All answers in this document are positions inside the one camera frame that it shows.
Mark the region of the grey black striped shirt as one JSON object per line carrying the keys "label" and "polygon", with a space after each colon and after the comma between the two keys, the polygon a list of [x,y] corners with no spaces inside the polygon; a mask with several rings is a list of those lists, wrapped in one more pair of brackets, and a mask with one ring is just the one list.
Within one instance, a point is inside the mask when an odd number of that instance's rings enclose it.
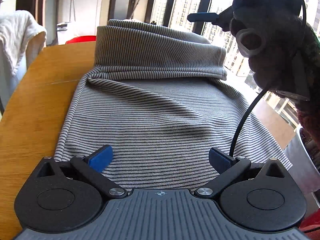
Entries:
{"label": "grey black striped shirt", "polygon": [[109,20],[97,29],[94,68],[79,81],[54,158],[104,145],[103,175],[127,190],[195,190],[217,176],[213,147],[229,152],[248,109],[226,83],[226,51],[194,33]]}

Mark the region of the red plastic bucket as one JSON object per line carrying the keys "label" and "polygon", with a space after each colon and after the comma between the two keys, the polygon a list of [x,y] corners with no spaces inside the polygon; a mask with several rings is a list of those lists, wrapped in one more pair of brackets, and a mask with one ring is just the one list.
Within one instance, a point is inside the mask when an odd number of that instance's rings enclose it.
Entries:
{"label": "red plastic bucket", "polygon": [[72,44],[72,43],[81,43],[81,42],[93,42],[96,41],[95,35],[85,35],[85,36],[78,36],[74,37],[66,42],[66,44]]}

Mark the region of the white trash bin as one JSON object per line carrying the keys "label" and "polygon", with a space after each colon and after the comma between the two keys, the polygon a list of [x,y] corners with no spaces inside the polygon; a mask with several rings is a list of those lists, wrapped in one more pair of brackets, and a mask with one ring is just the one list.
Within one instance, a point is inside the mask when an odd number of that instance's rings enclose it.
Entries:
{"label": "white trash bin", "polygon": [[68,23],[61,22],[56,25],[58,45],[63,45],[68,40]]}

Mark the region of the white towel on chair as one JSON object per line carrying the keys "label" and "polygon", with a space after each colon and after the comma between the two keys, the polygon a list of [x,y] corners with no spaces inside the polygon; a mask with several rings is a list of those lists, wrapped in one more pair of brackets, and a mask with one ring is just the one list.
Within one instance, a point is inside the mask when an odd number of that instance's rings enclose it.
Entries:
{"label": "white towel on chair", "polygon": [[1,16],[3,57],[12,76],[16,76],[23,57],[26,57],[26,66],[31,65],[45,47],[46,39],[46,28],[38,24],[30,12],[17,10]]}

